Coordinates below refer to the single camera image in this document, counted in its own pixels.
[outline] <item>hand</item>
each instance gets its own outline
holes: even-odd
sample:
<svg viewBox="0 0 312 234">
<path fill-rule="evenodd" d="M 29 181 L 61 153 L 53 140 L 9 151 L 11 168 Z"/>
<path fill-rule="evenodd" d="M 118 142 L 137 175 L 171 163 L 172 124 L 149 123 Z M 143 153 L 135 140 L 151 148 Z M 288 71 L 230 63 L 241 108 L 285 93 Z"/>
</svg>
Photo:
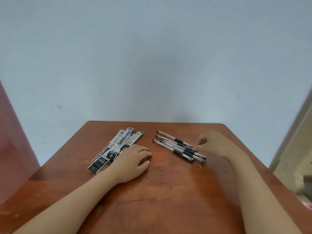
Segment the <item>hand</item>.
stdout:
<svg viewBox="0 0 312 234">
<path fill-rule="evenodd" d="M 209 130 L 202 133 L 194 150 L 206 152 L 212 155 L 229 158 L 233 153 L 244 153 L 236 144 L 222 135 L 220 132 Z"/>
<path fill-rule="evenodd" d="M 141 175 L 148 167 L 149 161 L 139 163 L 152 153 L 144 146 L 132 145 L 130 148 L 123 150 L 115 161 L 107 168 L 114 174 L 117 183 L 124 183 Z"/>
</svg>

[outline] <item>forearm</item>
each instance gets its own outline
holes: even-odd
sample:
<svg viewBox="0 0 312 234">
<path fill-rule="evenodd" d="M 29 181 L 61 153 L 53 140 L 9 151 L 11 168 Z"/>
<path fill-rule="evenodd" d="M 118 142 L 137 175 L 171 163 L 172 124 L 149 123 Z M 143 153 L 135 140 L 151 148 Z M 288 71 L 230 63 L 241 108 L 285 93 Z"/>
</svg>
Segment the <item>forearm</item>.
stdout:
<svg viewBox="0 0 312 234">
<path fill-rule="evenodd" d="M 244 153 L 227 158 L 239 191 L 246 233 L 301 233 Z"/>
<path fill-rule="evenodd" d="M 14 234 L 74 234 L 99 200 L 116 184 L 110 169 L 106 169 L 41 212 Z"/>
</svg>

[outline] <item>brown table surface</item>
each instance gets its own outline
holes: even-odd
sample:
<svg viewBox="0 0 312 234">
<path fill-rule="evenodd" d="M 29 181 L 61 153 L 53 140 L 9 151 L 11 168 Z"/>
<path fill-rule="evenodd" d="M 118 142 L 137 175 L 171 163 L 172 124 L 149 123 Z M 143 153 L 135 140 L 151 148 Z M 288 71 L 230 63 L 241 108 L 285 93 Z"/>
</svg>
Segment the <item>brown table surface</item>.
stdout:
<svg viewBox="0 0 312 234">
<path fill-rule="evenodd" d="M 0 207 L 0 233 L 12 233 L 90 180 L 91 160 L 119 129 L 127 127 L 145 131 L 137 144 L 153 153 L 150 168 L 107 193 L 78 233 L 244 233 L 235 178 L 227 161 L 208 156 L 206 166 L 189 163 L 152 143 L 156 130 L 193 145 L 204 131 L 223 133 L 250 156 L 302 233 L 312 233 L 312 212 L 225 125 L 104 121 L 87 122 Z"/>
</svg>

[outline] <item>white wall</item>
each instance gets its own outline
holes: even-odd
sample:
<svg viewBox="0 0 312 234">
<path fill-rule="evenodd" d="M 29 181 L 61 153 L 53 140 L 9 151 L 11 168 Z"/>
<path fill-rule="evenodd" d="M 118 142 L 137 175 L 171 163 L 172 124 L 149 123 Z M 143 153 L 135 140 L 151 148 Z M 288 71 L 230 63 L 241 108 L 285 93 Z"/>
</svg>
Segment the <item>white wall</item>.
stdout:
<svg viewBox="0 0 312 234">
<path fill-rule="evenodd" d="M 0 0 L 0 77 L 40 164 L 121 120 L 224 123 L 268 166 L 312 86 L 311 20 L 311 0 Z"/>
</svg>

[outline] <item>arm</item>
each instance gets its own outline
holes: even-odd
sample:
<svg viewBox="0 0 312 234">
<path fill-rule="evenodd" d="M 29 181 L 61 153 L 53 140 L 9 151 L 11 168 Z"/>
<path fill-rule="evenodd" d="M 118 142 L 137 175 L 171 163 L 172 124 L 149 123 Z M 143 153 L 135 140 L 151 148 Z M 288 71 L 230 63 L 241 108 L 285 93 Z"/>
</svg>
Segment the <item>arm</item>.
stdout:
<svg viewBox="0 0 312 234">
<path fill-rule="evenodd" d="M 100 199 L 115 185 L 130 181 L 149 166 L 140 161 L 152 155 L 148 148 L 133 145 L 125 149 L 103 172 L 35 216 L 14 234 L 74 234 Z"/>
<path fill-rule="evenodd" d="M 240 148 L 216 131 L 199 136 L 195 150 L 227 159 L 232 165 L 247 234 L 300 234 L 257 169 Z"/>
</svg>

